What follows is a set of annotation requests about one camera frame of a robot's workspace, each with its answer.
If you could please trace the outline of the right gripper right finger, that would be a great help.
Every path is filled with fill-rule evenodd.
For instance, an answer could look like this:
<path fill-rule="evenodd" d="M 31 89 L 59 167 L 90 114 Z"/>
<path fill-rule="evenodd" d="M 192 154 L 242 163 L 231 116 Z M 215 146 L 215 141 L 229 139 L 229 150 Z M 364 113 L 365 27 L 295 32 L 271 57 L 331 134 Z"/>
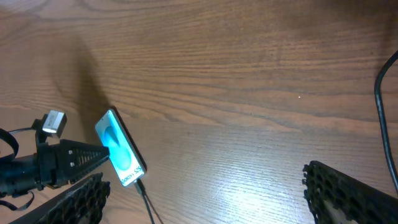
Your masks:
<path fill-rule="evenodd" d="M 397 199 L 319 161 L 303 167 L 315 223 L 397 223 Z"/>

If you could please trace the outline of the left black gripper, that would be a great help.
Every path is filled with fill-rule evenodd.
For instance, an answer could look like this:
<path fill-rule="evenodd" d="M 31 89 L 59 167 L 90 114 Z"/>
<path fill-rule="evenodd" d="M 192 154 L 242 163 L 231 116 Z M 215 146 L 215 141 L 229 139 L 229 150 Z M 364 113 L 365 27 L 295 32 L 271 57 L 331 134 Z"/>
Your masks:
<path fill-rule="evenodd" d="M 60 143 L 38 144 L 37 165 L 41 188 L 58 189 L 74 184 L 109 158 L 109 149 L 83 142 L 62 139 Z"/>

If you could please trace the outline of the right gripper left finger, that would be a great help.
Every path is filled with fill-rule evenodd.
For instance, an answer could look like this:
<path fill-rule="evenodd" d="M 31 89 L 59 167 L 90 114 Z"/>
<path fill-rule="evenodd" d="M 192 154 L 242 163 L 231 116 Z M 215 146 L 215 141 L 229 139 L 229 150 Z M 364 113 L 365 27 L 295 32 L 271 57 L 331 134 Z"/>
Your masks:
<path fill-rule="evenodd" d="M 102 176 L 90 175 L 11 224 L 99 224 L 111 191 Z"/>

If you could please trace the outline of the smartphone with teal screen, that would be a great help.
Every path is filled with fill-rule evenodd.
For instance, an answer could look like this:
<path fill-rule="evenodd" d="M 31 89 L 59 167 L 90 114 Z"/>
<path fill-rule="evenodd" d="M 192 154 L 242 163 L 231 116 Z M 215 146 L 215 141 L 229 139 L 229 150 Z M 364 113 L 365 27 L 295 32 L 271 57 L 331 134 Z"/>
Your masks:
<path fill-rule="evenodd" d="M 109 149 L 109 160 L 123 187 L 146 174 L 146 163 L 115 106 L 96 122 L 95 131 L 101 144 Z"/>

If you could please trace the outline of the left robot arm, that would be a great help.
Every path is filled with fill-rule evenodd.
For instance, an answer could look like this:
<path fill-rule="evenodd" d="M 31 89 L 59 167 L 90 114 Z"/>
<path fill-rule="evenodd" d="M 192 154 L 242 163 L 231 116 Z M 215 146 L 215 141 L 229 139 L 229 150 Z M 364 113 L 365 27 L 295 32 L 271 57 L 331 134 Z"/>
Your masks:
<path fill-rule="evenodd" d="M 67 139 L 49 145 L 47 137 L 48 133 L 37 129 L 37 152 L 17 158 L 17 140 L 11 132 L 1 130 L 1 140 L 13 150 L 12 154 L 1 158 L 1 198 L 16 198 L 34 189 L 58 189 L 74 184 L 109 158 L 107 147 Z"/>

